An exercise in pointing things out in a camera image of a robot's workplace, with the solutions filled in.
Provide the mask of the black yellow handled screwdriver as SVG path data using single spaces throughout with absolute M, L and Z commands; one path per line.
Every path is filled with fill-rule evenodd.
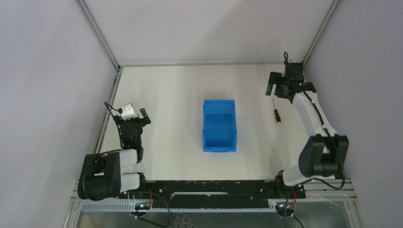
M 274 108 L 274 118 L 277 124 L 281 124 L 281 117 L 279 115 L 278 109 L 276 108 L 275 101 L 272 99 Z

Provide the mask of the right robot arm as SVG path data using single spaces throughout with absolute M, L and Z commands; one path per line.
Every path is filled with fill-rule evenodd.
M 303 74 L 303 64 L 284 60 L 283 73 L 271 72 L 266 95 L 287 99 L 297 109 L 307 132 L 308 140 L 295 166 L 279 172 L 285 186 L 298 186 L 310 181 L 319 181 L 337 189 L 326 181 L 330 177 L 340 177 L 345 185 L 344 163 L 349 147 L 349 139 L 339 134 L 330 124 L 322 110 L 317 90 L 307 82 Z

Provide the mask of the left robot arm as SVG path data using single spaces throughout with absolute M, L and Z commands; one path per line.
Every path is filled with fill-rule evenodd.
M 99 201 L 116 198 L 120 193 L 140 187 L 140 173 L 123 173 L 122 168 L 143 159 L 143 128 L 151 123 L 144 108 L 141 117 L 130 105 L 122 106 L 113 116 L 121 148 L 99 154 L 87 154 L 80 174 L 77 193 L 82 200 Z

